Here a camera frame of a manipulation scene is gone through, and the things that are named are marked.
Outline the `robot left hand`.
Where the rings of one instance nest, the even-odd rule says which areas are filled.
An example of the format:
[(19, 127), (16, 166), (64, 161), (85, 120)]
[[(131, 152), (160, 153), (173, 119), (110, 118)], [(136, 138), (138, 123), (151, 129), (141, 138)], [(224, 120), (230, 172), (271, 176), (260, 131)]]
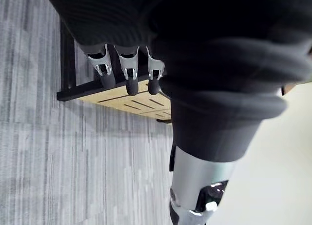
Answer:
[(204, 225), (278, 90), (312, 74), (312, 0), (49, 0), (89, 55), (147, 46), (164, 63), (173, 147), (169, 210)]

